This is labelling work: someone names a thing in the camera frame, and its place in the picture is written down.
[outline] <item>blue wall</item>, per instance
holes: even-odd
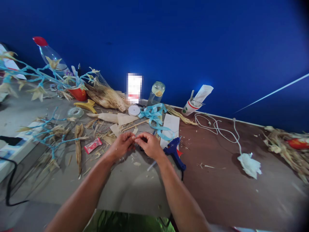
[[[309,131],[309,78],[233,112],[309,73],[308,24],[293,0],[5,1],[0,41],[42,67],[33,36],[68,65],[101,70],[116,90],[142,73],[163,102],[182,107],[202,84],[214,90],[202,111],[289,131]]]

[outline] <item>brown tabletop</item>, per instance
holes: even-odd
[[[194,113],[188,118],[194,121]],[[234,133],[233,121],[216,119],[222,120],[218,123],[219,128]],[[199,121],[208,125],[204,118],[199,118]],[[263,142],[263,128],[236,122],[236,129],[242,153],[252,152],[252,158],[261,163],[262,174],[257,180],[242,170],[237,160],[240,155],[238,144],[227,141],[220,134],[181,121],[179,135],[184,145],[180,146],[183,152],[181,159],[187,166],[184,184],[209,223],[295,231],[303,219],[304,207],[308,205],[307,187],[279,154],[267,150]],[[235,141],[230,133],[222,133]]]

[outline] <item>tape roll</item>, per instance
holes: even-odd
[[[130,106],[128,113],[130,116],[137,116],[141,112],[140,108],[137,105]]]
[[[84,111],[80,108],[80,107],[73,107],[71,109],[69,109],[68,111],[68,116],[69,118],[79,118],[81,116],[83,116]]]

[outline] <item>hand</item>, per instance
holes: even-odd
[[[108,149],[108,155],[113,158],[113,161],[117,161],[123,157],[127,151],[135,150],[134,146],[135,134],[132,132],[126,132],[121,134],[115,142]]]
[[[135,143],[140,145],[145,153],[156,161],[160,157],[165,156],[157,137],[148,132],[139,134],[135,139]]]

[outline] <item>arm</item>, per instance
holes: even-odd
[[[50,231],[83,231],[90,220],[109,175],[112,165],[127,151],[134,142],[134,134],[121,134],[103,157],[95,164],[78,189],[62,205],[46,228]]]
[[[209,224],[202,210],[177,176],[157,138],[154,135],[144,132],[137,136],[135,142],[145,150],[149,157],[157,161],[165,187],[168,205],[170,206],[179,231],[210,232]]]

